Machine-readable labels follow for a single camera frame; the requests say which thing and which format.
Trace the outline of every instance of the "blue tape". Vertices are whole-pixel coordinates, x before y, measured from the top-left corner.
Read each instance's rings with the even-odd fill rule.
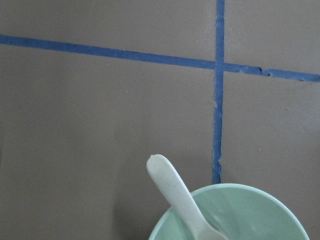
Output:
[[[215,62],[201,59],[192,59],[186,57],[167,56],[159,54],[151,54],[137,51],[127,51],[113,48],[105,48],[98,46],[89,46],[82,44],[40,40],[34,38],[8,36],[0,34],[0,44],[20,46],[36,49],[62,51],[68,53],[87,54],[101,57],[118,58],[134,61],[142,61],[148,63],[176,65],[200,69],[215,69]]]
[[[224,71],[232,72],[232,73],[242,72],[245,74],[253,74],[253,75],[259,75],[259,76],[266,76],[266,77],[272,76],[272,77],[281,78],[281,79],[291,79],[291,80],[320,83],[320,74],[312,74],[312,73],[304,73],[304,72],[296,72],[296,71],[285,71],[280,69],[262,69],[259,66],[247,66],[247,65],[239,65],[239,64],[232,64],[232,63],[224,63],[223,67],[224,67]]]
[[[224,60],[225,60],[225,1],[216,1],[215,23],[215,80],[214,80],[214,126],[213,126],[213,169],[212,183],[221,183],[222,127],[223,127],[223,95],[224,95]]]

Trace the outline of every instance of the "spoon handle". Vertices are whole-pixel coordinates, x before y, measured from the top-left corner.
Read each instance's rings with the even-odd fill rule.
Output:
[[[167,158],[152,155],[146,163],[147,171],[160,192],[195,235],[208,227],[195,200]]]

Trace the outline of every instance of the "gray floor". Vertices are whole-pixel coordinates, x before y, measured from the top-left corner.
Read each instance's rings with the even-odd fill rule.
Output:
[[[319,73],[319,3],[226,1],[225,61]],[[0,2],[0,34],[215,60],[216,1]],[[148,239],[167,156],[211,184],[215,72],[0,45],[0,239]],[[224,73],[222,181],[320,238],[320,83]]]

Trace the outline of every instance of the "white spoon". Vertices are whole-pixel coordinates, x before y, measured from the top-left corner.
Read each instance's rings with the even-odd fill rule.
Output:
[[[160,154],[152,155],[146,168],[155,185],[186,223],[195,240],[229,240],[207,222],[168,159]]]

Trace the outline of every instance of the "mint green bowl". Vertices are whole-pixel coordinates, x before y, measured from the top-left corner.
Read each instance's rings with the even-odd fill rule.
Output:
[[[254,187],[215,184],[195,190],[192,196],[206,220],[229,240],[309,240],[285,205]],[[172,208],[161,217],[149,237],[149,240],[193,239]]]

